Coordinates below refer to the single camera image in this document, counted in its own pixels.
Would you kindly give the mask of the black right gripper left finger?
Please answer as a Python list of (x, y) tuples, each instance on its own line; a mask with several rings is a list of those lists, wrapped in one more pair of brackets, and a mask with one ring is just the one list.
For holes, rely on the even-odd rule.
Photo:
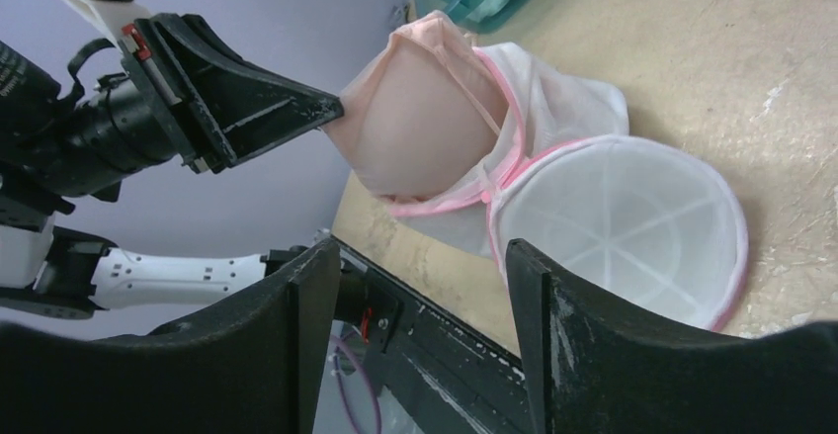
[(143, 335), (1, 327), (5, 433), (308, 433), (341, 259), (323, 240), (273, 275)]

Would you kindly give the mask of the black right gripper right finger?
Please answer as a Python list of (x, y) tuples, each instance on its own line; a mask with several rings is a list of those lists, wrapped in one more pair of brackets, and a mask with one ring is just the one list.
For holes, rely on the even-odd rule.
[(523, 239), (506, 250), (537, 433), (833, 433), (837, 325), (756, 339), (632, 304)]

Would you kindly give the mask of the pale pink bra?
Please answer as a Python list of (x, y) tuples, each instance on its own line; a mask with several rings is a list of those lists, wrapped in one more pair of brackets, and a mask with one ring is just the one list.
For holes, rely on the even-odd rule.
[(508, 101), (471, 41), (435, 11), (390, 34), (325, 126), (361, 183), (386, 202), (430, 200), (495, 145)]

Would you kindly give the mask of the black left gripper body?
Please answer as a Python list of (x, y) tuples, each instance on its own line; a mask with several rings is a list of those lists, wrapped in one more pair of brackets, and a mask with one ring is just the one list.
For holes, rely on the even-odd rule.
[(170, 161), (177, 151), (127, 75), (113, 74), (39, 140), (39, 153), (47, 159), (39, 171), (47, 190), (116, 199), (123, 179)]

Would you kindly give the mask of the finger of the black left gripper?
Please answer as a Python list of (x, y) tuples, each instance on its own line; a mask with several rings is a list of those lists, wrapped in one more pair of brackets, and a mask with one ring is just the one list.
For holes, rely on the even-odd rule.
[(257, 66), (201, 16), (122, 29), (122, 65), (185, 166), (219, 173), (344, 114), (340, 99)]

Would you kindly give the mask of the pink-trimmed white laundry bag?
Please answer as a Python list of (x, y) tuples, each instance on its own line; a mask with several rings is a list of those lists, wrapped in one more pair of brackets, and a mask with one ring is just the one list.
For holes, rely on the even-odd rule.
[(498, 266), (523, 238), (633, 304), (723, 328), (744, 285), (748, 230), (722, 176), (631, 135), (612, 84), (560, 73), (515, 43), (476, 54), (509, 104), (496, 144), (450, 189), (390, 214)]

